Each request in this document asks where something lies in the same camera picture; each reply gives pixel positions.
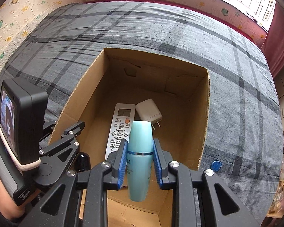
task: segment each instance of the blue gripper pad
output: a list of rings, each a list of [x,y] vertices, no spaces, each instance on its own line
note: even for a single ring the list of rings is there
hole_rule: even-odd
[[[119,165],[119,172],[118,172],[118,189],[121,189],[121,186],[124,181],[124,175],[125,175],[125,169],[126,169],[126,162],[127,162],[127,147],[128,147],[128,142],[125,141],[121,160],[120,160],[120,165]]]
[[[154,140],[153,140],[153,161],[154,161],[157,183],[159,184],[159,187],[161,188],[162,185],[163,185],[162,167],[161,167],[161,164],[160,164],[160,159],[159,159],[159,156],[158,156],[158,152],[157,152],[157,148],[156,148]]]

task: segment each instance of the screw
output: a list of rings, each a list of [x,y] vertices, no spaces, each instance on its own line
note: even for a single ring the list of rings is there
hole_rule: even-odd
[[[170,165],[171,165],[172,167],[178,167],[180,164],[179,164],[179,162],[173,160],[172,162],[170,162]]]
[[[104,161],[101,163],[101,166],[104,168],[108,168],[111,164],[108,161]]]
[[[67,175],[68,177],[73,177],[73,176],[76,175],[76,173],[75,173],[73,170],[70,170],[70,171],[67,171],[67,172],[66,172],[66,175]]]
[[[207,176],[212,176],[212,175],[214,175],[214,171],[213,171],[212,169],[207,169],[207,170],[205,171],[205,174],[206,174]]]

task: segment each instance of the air conditioner remote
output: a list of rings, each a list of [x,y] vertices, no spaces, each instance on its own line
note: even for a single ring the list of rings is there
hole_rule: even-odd
[[[129,140],[130,129],[135,117],[136,105],[117,103],[115,106],[111,130],[109,132],[105,160],[111,152],[117,151],[121,139]]]

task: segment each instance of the small monitor screen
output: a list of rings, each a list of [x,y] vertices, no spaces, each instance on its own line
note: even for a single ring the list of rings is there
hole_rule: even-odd
[[[121,108],[119,108],[118,116],[129,117],[130,116],[130,109],[121,109]]]
[[[15,146],[15,104],[6,94],[6,90],[2,88],[1,106],[0,106],[0,124],[5,138],[11,150],[17,157]]]

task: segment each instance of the bed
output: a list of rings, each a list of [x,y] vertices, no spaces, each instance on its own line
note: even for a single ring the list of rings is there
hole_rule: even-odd
[[[228,26],[176,6],[69,4],[44,18],[12,54],[0,73],[0,88],[11,77],[38,85],[49,95],[46,120],[57,120],[104,47],[162,54],[209,70],[209,121],[200,170],[222,162],[219,176],[261,222],[279,183],[283,136],[273,78],[260,49]]]

